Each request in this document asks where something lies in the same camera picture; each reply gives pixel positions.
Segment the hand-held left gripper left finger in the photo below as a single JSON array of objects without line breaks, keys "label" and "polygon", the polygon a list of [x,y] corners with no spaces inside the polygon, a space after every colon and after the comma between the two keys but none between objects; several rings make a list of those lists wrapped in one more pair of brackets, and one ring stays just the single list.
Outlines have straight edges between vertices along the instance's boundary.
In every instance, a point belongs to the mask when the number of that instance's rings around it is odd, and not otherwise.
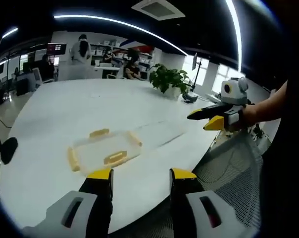
[{"label": "hand-held left gripper left finger", "polygon": [[113,211],[111,168],[88,175],[78,191],[70,191],[46,210],[34,227],[22,229],[27,238],[106,238]]}]

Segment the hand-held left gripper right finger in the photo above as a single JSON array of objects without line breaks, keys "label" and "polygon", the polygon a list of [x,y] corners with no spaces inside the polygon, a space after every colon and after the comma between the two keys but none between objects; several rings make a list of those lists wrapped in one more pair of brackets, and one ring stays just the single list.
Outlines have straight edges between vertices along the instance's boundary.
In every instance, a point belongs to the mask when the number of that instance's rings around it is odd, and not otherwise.
[{"label": "hand-held left gripper right finger", "polygon": [[197,176],[170,169],[170,213],[175,238],[254,238],[257,229],[246,227],[235,209],[215,192],[205,191]]}]

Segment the person's right hand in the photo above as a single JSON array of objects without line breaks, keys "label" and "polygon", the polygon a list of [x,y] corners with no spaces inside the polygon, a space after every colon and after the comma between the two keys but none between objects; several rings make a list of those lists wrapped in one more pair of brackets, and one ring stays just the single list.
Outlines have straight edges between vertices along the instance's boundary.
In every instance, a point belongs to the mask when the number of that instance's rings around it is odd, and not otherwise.
[{"label": "person's right hand", "polygon": [[260,122],[260,114],[257,105],[246,105],[242,110],[241,124],[250,127]]}]

